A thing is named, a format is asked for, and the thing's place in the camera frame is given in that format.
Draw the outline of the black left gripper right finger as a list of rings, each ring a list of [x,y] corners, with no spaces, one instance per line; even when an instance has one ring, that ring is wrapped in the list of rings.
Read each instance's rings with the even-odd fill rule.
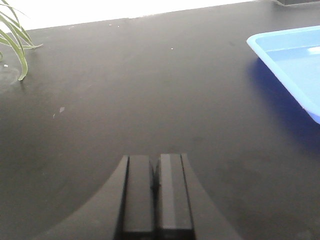
[[[159,240],[240,240],[204,190],[186,154],[161,154],[156,166]]]

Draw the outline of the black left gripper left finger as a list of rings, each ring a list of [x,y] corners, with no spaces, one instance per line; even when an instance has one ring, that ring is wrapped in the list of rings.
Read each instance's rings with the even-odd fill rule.
[[[106,183],[37,240],[153,240],[153,167],[147,155],[125,155]]]

